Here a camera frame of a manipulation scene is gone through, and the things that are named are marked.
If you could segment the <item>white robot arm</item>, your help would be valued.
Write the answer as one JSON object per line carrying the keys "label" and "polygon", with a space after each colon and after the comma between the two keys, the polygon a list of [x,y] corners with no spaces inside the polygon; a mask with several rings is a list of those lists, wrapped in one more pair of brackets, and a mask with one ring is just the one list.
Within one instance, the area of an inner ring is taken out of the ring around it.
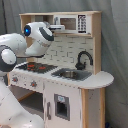
{"label": "white robot arm", "polygon": [[10,128],[43,128],[43,119],[25,110],[6,86],[3,77],[12,71],[18,57],[42,57],[54,41],[53,32],[63,31],[64,25],[31,22],[25,25],[24,35],[34,42],[27,46],[26,39],[17,33],[0,36],[0,125]]}

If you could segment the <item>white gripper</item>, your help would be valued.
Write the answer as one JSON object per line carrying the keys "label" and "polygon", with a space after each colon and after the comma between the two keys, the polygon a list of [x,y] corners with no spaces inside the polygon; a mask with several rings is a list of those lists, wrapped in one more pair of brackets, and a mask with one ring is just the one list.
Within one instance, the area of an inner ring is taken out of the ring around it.
{"label": "white gripper", "polygon": [[50,25],[49,29],[51,31],[64,31],[65,26],[64,25]]}

